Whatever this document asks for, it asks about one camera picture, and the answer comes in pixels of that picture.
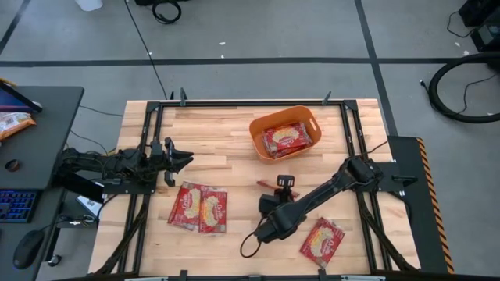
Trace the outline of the black computer mouse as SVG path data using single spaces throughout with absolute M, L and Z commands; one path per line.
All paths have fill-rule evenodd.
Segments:
M 27 269 L 36 259 L 45 238 L 44 230 L 31 230 L 18 243 L 12 257 L 16 269 Z

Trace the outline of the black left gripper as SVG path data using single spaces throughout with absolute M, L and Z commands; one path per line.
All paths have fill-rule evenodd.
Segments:
M 158 171 L 164 172 L 164 181 L 167 186 L 174 187 L 176 182 L 173 178 L 173 172 L 179 173 L 186 165 L 191 163 L 194 160 L 194 153 L 174 149 L 172 157 L 171 150 L 174 146 L 170 137 L 165 139 L 164 145 L 161 145 L 158 139 L 154 139 L 150 146 L 150 162 Z

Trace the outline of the black hazard striped side panel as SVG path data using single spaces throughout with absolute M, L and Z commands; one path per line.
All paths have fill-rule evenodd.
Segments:
M 421 270 L 453 274 L 454 265 L 425 143 L 419 137 L 390 136 L 388 140 L 401 173 L 416 177 L 416 182 L 405 187 L 405 199 L 412 214 L 410 226 Z

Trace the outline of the blue backlit keyboard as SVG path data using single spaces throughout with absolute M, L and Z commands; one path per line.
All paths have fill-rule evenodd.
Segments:
M 0 190 L 0 223 L 29 223 L 38 198 L 36 190 Z

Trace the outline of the orange plastic basket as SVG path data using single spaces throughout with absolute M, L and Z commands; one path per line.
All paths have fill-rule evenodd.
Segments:
M 269 153 L 264 145 L 263 132 L 269 128 L 284 126 L 290 123 L 297 122 L 305 124 L 307 134 L 312 139 L 312 144 L 309 145 L 309 148 L 299 153 L 288 155 L 279 159 L 272 159 L 269 156 Z M 253 145 L 257 155 L 262 162 L 266 163 L 279 162 L 300 155 L 301 153 L 310 150 L 312 147 L 318 144 L 322 137 L 322 131 L 316 121 L 315 116 L 309 108 L 303 105 L 296 105 L 280 110 L 279 112 L 274 112 L 269 115 L 252 120 L 249 124 L 249 133 L 251 134 Z

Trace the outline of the laptop with purple screen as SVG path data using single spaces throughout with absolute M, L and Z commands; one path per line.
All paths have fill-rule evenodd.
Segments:
M 40 113 L 42 107 L 0 81 L 0 112 Z

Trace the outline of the white container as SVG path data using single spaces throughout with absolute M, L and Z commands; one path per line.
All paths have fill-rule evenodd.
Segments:
M 85 12 L 92 12 L 103 7 L 102 0 L 74 0 Z

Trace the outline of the white paper card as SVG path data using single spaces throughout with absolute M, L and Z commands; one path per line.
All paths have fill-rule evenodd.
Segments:
M 78 196 L 76 201 L 80 203 L 90 214 L 92 214 L 95 218 L 99 217 L 99 211 L 101 209 L 102 204 L 90 200 L 83 196 Z

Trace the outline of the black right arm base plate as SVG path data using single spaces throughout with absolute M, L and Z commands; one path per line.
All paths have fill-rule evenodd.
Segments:
M 397 162 L 376 162 L 382 173 L 377 189 L 382 192 L 400 192 L 418 179 L 416 176 L 403 175 Z

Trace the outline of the orange snack bag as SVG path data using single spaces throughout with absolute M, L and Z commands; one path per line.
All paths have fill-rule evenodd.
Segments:
M 11 137 L 13 134 L 36 126 L 30 113 L 26 112 L 0 112 L 0 141 Z

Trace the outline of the black equipment boxes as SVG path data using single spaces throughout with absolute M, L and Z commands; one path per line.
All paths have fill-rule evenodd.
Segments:
M 466 0 L 459 15 L 479 52 L 500 52 L 500 0 Z

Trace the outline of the black aluminium table frame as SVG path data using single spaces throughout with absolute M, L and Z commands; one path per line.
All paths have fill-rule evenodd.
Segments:
M 294 276 L 314 276 L 315 263 L 300 247 L 317 219 L 334 220 L 345 237 L 327 266 L 327 273 L 365 274 L 366 258 L 357 198 L 345 191 L 311 212 L 298 231 L 286 240 L 258 244 L 251 232 L 259 221 L 258 201 L 264 189 L 258 180 L 274 181 L 280 174 L 295 177 L 295 188 L 307 194 L 327 181 L 347 157 L 358 150 L 356 139 L 347 140 L 345 127 L 353 126 L 349 110 L 307 100 L 305 106 L 316 118 L 322 137 L 304 154 L 266 164 L 259 159 L 249 133 L 252 120 L 294 105 L 293 101 L 215 101 L 185 106 L 171 103 L 162 117 L 145 119 L 145 101 L 126 105 L 118 139 L 119 148 L 135 148 L 153 137 L 170 137 L 182 151 L 194 153 L 194 161 L 176 175 L 178 183 L 190 181 L 227 191 L 227 231 L 222 235 L 189 232 L 167 222 L 178 189 L 159 181 L 148 210 L 140 273 L 142 276 L 176 277 L 186 271 L 189 278 L 210 276 L 254 281 L 276 276 L 288 281 Z

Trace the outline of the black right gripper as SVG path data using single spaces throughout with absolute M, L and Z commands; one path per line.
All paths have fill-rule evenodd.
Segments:
M 292 187 L 295 185 L 295 177 L 291 175 L 279 175 L 277 177 L 277 186 L 281 187 L 277 190 L 278 207 L 288 203 L 295 202 L 295 196 Z

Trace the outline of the black desk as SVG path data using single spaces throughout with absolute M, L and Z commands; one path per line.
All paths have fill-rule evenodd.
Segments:
M 63 149 L 84 94 L 82 87 L 20 86 L 26 98 L 39 102 L 43 110 L 34 118 L 37 125 L 14 134 L 0 146 L 0 190 L 39 190 L 39 199 L 29 223 L 0 223 L 0 281 L 35 281 L 52 234 L 64 189 L 52 186 L 52 172 Z M 5 164 L 17 159 L 15 172 Z M 27 269 L 13 266 L 13 254 L 31 230 L 43 229 L 45 238 L 34 263 Z

